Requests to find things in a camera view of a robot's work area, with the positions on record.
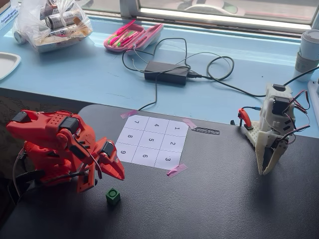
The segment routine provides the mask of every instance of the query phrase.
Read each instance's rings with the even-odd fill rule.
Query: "pink pencil case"
[[[115,47],[109,45],[108,42],[115,33],[113,33],[110,37],[108,37],[104,41],[104,46],[106,49],[115,52],[122,52],[126,49],[132,48],[135,46],[136,50],[143,51],[147,46],[154,44],[160,38],[160,32],[163,30],[163,24],[157,24],[147,30],[145,30],[142,26],[132,24],[127,28],[127,31],[137,31],[138,33],[130,39],[125,45],[120,47]]]

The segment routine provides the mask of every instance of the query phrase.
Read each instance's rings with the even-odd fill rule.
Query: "window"
[[[120,12],[119,0],[75,0],[85,10]]]
[[[317,0],[139,0],[140,7],[311,23]]]

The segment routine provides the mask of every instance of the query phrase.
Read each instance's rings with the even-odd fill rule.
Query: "marker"
[[[115,37],[113,37],[110,41],[110,45],[113,45],[114,42],[116,42],[120,37],[122,37],[125,34],[125,32],[122,35],[116,35]]]
[[[116,35],[121,35],[129,26],[131,26],[133,23],[135,22],[135,20],[132,20],[131,22],[129,22],[128,24],[120,27],[117,31],[116,31]]]
[[[128,32],[124,32],[124,33],[122,34],[122,36],[121,36],[120,38],[118,38],[118,39],[112,44],[112,46],[115,47],[115,46],[116,46],[118,43],[120,43],[120,42],[124,39],[124,37],[126,37],[128,34],[129,34]]]
[[[139,33],[139,32],[136,31],[136,32],[134,32],[132,35],[130,35],[130,36],[128,36],[127,38],[125,38],[125,39],[123,40],[123,42],[121,42],[121,45],[124,45],[124,44],[128,43],[128,42],[129,42],[133,37],[135,37],[138,33]]]
[[[122,41],[120,41],[120,42],[117,43],[116,47],[121,47],[121,46],[123,46],[123,45],[124,45],[123,42],[125,42],[125,40],[126,40],[128,37],[130,37],[130,36],[134,37],[137,33],[138,33],[137,31],[131,31],[130,34],[128,34],[124,39],[122,39]]]

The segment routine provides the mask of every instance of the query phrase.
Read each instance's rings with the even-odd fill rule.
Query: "pink marker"
[[[132,20],[131,22],[129,22],[128,24],[120,27],[117,31],[116,31],[116,35],[121,35],[129,26],[131,26],[133,23],[135,22],[135,20]]]
[[[137,34],[139,34],[139,31],[134,32],[132,35],[126,37],[122,42],[120,42],[121,45],[124,45],[128,43],[133,37],[135,37]]]

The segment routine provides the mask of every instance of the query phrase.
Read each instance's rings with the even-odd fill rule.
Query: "red clip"
[[[240,119],[240,124],[239,124],[239,126],[241,126],[242,121],[244,121],[244,122],[245,122],[244,127],[245,127],[247,130],[252,130],[252,129],[254,129],[254,127],[251,125],[251,121],[250,121],[250,119],[249,119],[249,116],[248,116],[247,112],[246,112],[244,109],[239,109],[239,110],[238,110],[238,118]]]

